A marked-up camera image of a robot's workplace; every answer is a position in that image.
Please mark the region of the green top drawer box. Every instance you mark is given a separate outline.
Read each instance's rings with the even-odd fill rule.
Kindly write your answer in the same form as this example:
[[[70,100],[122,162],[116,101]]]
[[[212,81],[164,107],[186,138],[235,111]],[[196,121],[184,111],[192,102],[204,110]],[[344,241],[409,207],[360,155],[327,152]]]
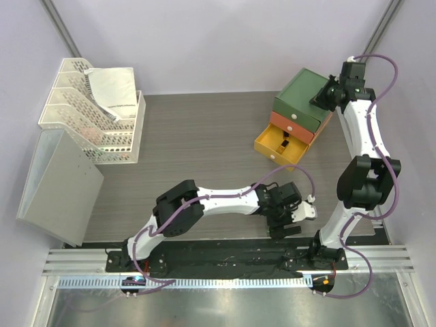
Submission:
[[[330,111],[318,108],[310,101],[327,81],[327,78],[302,68],[276,95],[272,110],[315,133],[328,118]]]

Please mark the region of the red drawer box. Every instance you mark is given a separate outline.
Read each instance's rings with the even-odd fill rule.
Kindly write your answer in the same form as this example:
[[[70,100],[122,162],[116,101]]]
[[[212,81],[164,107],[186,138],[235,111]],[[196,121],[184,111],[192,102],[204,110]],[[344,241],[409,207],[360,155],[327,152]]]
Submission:
[[[272,111],[270,114],[270,123],[274,126],[287,132],[289,135],[299,139],[305,144],[311,144],[322,133],[329,120],[332,118],[333,113],[330,113],[326,120],[319,126],[316,132],[311,132],[308,129],[298,125],[297,123],[281,116],[280,114]]]

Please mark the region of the gold black lipstick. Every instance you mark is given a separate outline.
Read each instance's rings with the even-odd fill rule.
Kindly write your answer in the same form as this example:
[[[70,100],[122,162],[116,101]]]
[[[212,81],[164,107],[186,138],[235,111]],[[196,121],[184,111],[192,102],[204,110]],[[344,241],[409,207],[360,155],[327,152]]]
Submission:
[[[281,155],[284,152],[284,150],[286,149],[288,144],[289,144],[289,142],[283,141],[280,144],[279,148],[277,149],[277,153]]]
[[[290,141],[290,135],[286,131],[283,131],[283,141]]]

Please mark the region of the yellow bottom drawer box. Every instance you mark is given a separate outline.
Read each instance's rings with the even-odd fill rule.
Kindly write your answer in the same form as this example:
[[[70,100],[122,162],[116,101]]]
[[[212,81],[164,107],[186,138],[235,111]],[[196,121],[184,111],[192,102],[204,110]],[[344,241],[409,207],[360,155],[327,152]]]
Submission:
[[[306,144],[296,136],[292,136],[269,123],[267,128],[254,140],[254,149],[279,166],[304,164],[321,155],[317,139],[327,125],[327,123],[324,124],[314,139]]]

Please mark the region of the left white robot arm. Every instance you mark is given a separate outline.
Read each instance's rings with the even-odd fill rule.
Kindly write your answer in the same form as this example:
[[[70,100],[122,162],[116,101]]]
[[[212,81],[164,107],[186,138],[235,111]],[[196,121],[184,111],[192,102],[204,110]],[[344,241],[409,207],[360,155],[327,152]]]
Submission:
[[[293,182],[282,186],[255,183],[242,189],[212,190],[185,180],[156,199],[149,220],[141,231],[123,243],[122,270],[139,271],[164,239],[188,232],[201,218],[236,213],[266,218],[271,238],[300,232],[287,226],[304,219],[302,196]]]

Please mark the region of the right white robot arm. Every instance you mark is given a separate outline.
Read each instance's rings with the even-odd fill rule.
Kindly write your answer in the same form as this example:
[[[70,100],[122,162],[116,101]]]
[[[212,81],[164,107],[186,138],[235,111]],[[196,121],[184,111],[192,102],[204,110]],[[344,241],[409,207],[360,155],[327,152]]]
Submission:
[[[330,76],[311,104],[324,110],[341,109],[349,129],[354,157],[337,182],[338,204],[328,223],[317,231],[307,259],[327,269],[345,257],[346,239],[362,218],[399,190],[401,163],[387,151],[377,122],[377,104],[364,80]]]

